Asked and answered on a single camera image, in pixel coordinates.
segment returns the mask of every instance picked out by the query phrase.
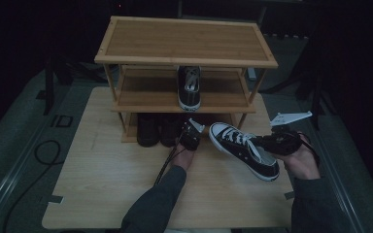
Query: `table top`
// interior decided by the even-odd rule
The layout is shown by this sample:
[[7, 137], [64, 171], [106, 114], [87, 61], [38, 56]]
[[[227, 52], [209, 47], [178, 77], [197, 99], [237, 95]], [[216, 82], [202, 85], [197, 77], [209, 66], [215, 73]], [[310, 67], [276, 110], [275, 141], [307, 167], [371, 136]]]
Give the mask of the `table top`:
[[[261, 95], [254, 100], [244, 132], [270, 134]], [[43, 225], [49, 229], [120, 228], [131, 205], [149, 188], [169, 150], [161, 144], [142, 148], [121, 143], [122, 126], [111, 112], [108, 87], [93, 89], [62, 167]], [[203, 138], [168, 228], [289, 227], [292, 187], [284, 165], [274, 182], [253, 175], [235, 157], [219, 152]]]
[[111, 17], [97, 63], [277, 68], [256, 23]]

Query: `wooden shoe rack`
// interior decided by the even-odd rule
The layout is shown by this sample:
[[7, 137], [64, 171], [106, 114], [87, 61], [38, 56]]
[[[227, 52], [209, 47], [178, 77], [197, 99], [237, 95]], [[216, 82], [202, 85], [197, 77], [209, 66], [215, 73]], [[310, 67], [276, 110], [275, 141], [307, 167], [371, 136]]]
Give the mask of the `wooden shoe rack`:
[[[201, 107], [193, 118], [241, 127], [266, 70], [278, 64], [255, 23], [143, 17], [111, 17], [95, 57], [107, 74], [123, 125], [123, 142], [136, 142], [136, 113], [183, 113], [177, 67], [201, 66]], [[110, 64], [119, 66], [118, 83]], [[248, 91], [245, 73], [260, 69]]]

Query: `person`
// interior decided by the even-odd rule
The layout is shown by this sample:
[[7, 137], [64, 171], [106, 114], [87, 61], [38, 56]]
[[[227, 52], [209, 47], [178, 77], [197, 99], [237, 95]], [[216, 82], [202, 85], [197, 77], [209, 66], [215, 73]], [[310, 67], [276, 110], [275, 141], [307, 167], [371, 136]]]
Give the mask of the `person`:
[[[163, 232], [178, 196], [186, 182], [194, 151], [176, 147], [172, 166], [161, 182], [144, 193], [128, 210], [120, 232]], [[291, 155], [272, 154], [284, 161], [294, 176], [294, 201], [291, 209], [291, 232], [350, 232], [350, 224], [322, 177], [312, 152], [302, 145]]]

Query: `dark background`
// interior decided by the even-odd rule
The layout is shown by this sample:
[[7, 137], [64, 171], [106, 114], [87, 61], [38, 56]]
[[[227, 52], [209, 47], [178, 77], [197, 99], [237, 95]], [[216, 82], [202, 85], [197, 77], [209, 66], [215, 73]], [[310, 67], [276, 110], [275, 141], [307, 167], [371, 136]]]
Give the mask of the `dark background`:
[[[373, 1], [185, 0], [183, 14], [257, 20], [263, 7], [263, 33], [310, 38], [297, 69], [318, 67], [303, 81], [310, 87], [323, 74], [373, 178]], [[93, 62], [110, 15], [177, 17], [178, 10], [175, 0], [0, 0], [0, 119], [49, 58]]]

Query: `hand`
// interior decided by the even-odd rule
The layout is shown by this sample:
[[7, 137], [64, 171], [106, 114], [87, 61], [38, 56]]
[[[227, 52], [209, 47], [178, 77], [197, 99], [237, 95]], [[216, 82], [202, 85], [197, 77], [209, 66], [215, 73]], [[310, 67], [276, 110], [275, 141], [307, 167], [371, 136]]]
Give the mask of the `hand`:
[[[301, 140], [308, 143], [304, 135], [300, 135]], [[287, 171], [301, 180], [313, 180], [321, 177], [313, 152], [305, 145], [302, 145], [298, 151], [290, 155], [271, 154], [275, 158], [281, 159], [286, 165]]]
[[172, 159], [172, 165], [180, 166], [187, 171], [192, 163], [195, 151], [187, 150], [184, 146], [178, 144], [175, 154], [177, 155]]

